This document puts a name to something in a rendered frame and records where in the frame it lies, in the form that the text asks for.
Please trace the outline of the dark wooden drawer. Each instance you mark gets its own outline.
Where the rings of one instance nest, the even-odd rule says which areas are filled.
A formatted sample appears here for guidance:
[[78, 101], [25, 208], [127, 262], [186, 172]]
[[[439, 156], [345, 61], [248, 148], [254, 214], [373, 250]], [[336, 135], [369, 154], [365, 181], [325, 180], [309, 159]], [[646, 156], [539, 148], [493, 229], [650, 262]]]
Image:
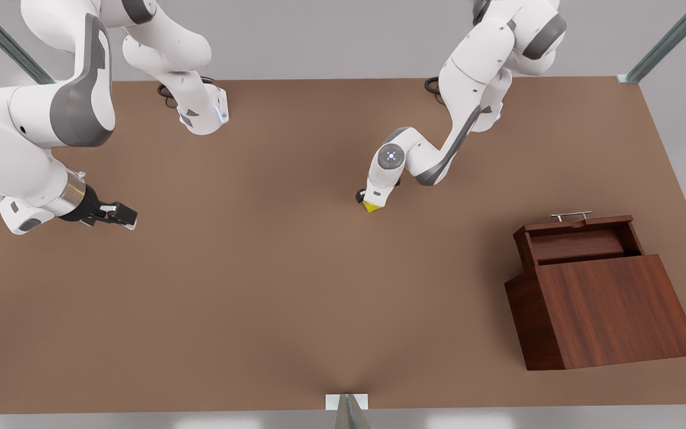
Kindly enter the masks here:
[[525, 271], [536, 266], [642, 256], [632, 216], [525, 225], [513, 234]]

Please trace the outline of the silver frame post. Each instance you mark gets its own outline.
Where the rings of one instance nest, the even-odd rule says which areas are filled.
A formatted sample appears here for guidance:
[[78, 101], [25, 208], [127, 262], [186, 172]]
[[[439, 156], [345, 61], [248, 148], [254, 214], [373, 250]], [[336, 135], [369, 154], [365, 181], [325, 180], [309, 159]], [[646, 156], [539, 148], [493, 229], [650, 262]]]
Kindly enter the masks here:
[[28, 54], [0, 25], [0, 49], [12, 59], [33, 81], [40, 85], [54, 84], [55, 80]]
[[364, 414], [369, 394], [326, 394], [326, 410], [336, 410], [335, 429], [371, 429]]
[[621, 84], [639, 84], [684, 38], [686, 38], [686, 13], [672, 25], [629, 73], [617, 75], [617, 81]]

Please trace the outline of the dark wooden cabinet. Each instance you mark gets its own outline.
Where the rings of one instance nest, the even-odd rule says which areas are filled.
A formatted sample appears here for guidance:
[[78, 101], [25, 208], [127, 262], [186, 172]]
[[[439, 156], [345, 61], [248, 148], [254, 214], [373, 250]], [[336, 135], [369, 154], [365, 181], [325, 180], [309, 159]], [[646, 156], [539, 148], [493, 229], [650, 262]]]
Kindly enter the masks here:
[[686, 315], [659, 255], [536, 266], [504, 288], [528, 370], [686, 357]]

